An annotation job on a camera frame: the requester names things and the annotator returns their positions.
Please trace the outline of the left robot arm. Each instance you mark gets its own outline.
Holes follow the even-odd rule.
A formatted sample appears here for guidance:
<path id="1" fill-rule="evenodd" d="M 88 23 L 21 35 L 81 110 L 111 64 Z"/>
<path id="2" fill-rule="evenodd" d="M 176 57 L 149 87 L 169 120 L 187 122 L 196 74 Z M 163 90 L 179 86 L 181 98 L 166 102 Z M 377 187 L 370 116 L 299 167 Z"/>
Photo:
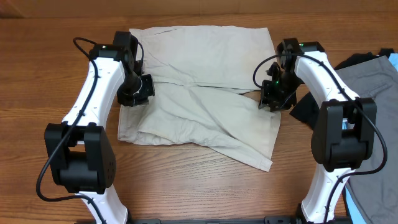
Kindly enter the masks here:
<path id="1" fill-rule="evenodd" d="M 144 60 L 136 58 L 143 49 L 130 32 L 117 31 L 112 44 L 94 42 L 84 52 L 89 69 L 76 102 L 61 123 L 48 124 L 44 132 L 48 159 L 36 182 L 43 201 L 79 199 L 95 223 L 133 222 L 113 185 L 116 158 L 105 129 L 114 100 L 133 107 L 155 94 Z"/>

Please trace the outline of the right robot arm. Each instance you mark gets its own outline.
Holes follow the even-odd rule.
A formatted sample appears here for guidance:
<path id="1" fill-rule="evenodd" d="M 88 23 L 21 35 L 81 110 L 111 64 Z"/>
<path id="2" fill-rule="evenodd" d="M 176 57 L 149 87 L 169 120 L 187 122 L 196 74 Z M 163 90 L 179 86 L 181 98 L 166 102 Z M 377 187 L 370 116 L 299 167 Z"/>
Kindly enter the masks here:
<path id="1" fill-rule="evenodd" d="M 348 179 L 373 152 L 376 104 L 351 90 L 328 61 L 318 42 L 284 39 L 277 46 L 264 80 L 259 108 L 288 110 L 304 84 L 319 109 L 311 150 L 317 168 L 307 196 L 294 216 L 267 217 L 265 223 L 349 223 L 336 218 L 335 206 Z"/>

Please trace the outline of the beige shorts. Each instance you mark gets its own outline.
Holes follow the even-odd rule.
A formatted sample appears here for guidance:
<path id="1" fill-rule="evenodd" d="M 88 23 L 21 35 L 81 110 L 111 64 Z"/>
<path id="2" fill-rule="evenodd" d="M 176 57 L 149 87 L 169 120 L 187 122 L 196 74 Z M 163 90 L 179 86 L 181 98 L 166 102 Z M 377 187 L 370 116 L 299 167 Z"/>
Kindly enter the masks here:
<path id="1" fill-rule="evenodd" d="M 263 171 L 272 165 L 281 115 L 248 97 L 267 78 L 267 28 L 173 26 L 132 29 L 155 95 L 123 106 L 118 138 L 138 145 L 195 143 Z"/>

